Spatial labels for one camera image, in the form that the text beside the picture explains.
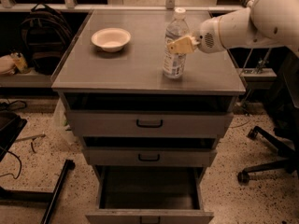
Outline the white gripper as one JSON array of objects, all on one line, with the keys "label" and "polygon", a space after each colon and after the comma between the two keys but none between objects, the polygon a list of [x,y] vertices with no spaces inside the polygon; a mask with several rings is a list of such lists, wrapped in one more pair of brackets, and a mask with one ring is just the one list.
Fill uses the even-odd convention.
[{"label": "white gripper", "polygon": [[172,54],[193,53],[196,48],[204,53],[215,53],[224,50],[220,37],[220,19],[212,18],[203,21],[196,27],[192,35],[185,35],[167,44]]}]

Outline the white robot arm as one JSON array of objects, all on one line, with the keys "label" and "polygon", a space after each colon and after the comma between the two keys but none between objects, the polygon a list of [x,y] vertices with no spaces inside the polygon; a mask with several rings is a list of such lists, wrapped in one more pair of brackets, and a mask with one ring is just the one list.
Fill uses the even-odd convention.
[{"label": "white robot arm", "polygon": [[241,0],[245,7],[203,21],[190,34],[167,44],[172,53],[199,49],[286,47],[299,57],[299,0]]}]

